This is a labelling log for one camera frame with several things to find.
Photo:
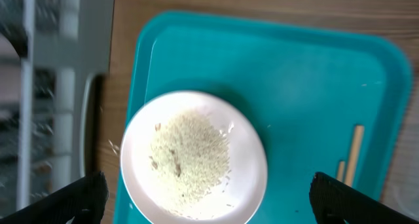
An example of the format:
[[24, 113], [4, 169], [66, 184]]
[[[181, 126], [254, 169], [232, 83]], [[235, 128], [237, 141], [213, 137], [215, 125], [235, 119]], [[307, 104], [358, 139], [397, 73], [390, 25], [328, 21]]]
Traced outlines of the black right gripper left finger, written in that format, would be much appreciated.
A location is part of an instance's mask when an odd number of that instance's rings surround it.
[[96, 172], [2, 218], [1, 224], [100, 224], [108, 197], [105, 175]]

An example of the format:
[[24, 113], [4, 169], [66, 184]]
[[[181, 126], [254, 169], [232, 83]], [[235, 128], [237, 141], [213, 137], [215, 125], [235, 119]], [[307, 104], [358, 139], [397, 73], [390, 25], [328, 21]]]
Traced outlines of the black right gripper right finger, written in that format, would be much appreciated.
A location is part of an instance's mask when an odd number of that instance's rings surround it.
[[418, 224], [323, 172], [315, 173], [309, 199], [321, 224]]

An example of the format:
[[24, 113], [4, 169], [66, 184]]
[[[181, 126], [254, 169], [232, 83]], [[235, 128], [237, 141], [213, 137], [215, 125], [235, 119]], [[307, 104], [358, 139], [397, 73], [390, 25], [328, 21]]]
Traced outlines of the white plate with rice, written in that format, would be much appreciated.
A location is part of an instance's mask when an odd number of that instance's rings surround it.
[[221, 98], [163, 94], [126, 127], [120, 169], [129, 197], [151, 223], [247, 223], [267, 186], [261, 140]]

